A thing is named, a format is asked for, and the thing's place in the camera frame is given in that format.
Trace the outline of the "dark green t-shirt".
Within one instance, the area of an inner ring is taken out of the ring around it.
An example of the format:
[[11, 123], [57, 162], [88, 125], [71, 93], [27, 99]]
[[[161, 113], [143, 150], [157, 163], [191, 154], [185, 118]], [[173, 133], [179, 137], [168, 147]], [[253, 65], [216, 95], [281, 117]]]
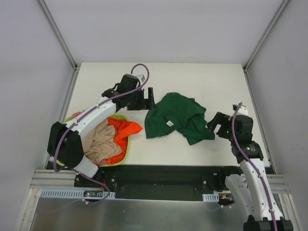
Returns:
[[176, 92], [167, 93], [145, 117], [146, 138], [164, 137], [177, 131], [187, 139], [189, 145], [214, 140], [214, 132], [206, 127], [205, 112], [206, 108], [194, 98]]

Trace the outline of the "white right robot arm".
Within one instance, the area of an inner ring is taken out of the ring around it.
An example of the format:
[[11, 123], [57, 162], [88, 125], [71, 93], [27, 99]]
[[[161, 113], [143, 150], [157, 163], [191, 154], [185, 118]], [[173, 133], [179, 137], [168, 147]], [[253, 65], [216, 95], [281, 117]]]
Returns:
[[292, 231], [290, 220], [280, 211], [266, 175], [264, 156], [253, 141], [253, 119], [247, 115], [216, 113], [208, 122], [209, 131], [220, 128], [217, 135], [231, 143], [231, 152], [240, 165], [242, 174], [224, 173], [217, 177], [217, 186], [229, 189], [241, 207], [246, 222], [245, 231]]

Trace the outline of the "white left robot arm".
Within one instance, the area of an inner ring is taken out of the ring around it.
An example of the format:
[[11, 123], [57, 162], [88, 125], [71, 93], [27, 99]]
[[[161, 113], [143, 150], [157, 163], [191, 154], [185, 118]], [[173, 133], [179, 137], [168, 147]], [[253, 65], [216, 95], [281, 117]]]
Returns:
[[102, 176], [98, 166], [84, 154], [83, 143], [86, 136], [122, 108], [128, 110], [150, 110], [154, 108], [153, 88], [149, 88], [148, 98], [144, 97], [143, 86], [149, 76], [123, 75], [113, 88], [105, 90], [97, 102], [74, 119], [51, 126], [47, 152], [65, 167], [85, 177], [91, 187], [101, 184]]

